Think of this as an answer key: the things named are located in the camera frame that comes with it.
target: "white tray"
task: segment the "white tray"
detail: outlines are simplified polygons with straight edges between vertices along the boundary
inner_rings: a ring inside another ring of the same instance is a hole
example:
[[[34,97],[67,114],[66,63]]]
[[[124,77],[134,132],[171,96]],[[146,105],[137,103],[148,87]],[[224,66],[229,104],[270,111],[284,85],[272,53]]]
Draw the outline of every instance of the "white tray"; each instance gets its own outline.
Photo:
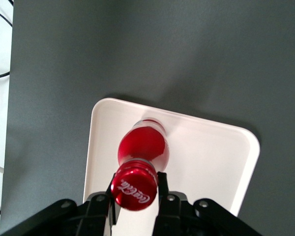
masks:
[[[185,193],[191,204],[211,198],[237,216],[260,152],[250,131],[113,98],[100,100],[92,111],[84,201],[106,190],[118,169],[121,139],[144,117],[160,120],[166,129],[170,191]],[[150,236],[157,213],[157,197],[145,210],[122,209],[113,235]]]

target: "coca-cola bottle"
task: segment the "coca-cola bottle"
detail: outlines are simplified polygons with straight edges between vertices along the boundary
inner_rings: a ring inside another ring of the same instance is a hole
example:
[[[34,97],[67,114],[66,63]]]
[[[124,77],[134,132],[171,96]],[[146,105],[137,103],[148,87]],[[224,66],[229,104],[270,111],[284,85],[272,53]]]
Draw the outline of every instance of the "coca-cola bottle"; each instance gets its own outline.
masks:
[[[119,169],[111,192],[116,202],[128,210],[142,210],[155,199],[157,172],[164,171],[169,149],[166,132],[159,121],[145,118],[123,137],[118,149]]]

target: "metal bolt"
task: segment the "metal bolt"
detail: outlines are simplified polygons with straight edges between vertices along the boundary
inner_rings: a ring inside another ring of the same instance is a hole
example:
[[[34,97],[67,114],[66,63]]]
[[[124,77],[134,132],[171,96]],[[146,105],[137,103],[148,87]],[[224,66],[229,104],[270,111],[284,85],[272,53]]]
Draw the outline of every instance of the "metal bolt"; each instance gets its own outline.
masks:
[[[168,201],[173,201],[173,200],[175,200],[174,195],[168,195],[168,196],[167,196],[167,200],[168,200]]]
[[[70,206],[70,205],[71,205],[70,202],[65,201],[65,202],[61,205],[61,208],[66,208],[66,207],[68,207],[68,206]]]
[[[99,196],[96,198],[96,200],[97,200],[98,202],[101,202],[101,201],[105,200],[105,196],[104,196],[104,195],[99,195]]]
[[[208,207],[208,203],[206,201],[203,201],[203,200],[199,202],[199,205],[204,207],[204,208]]]

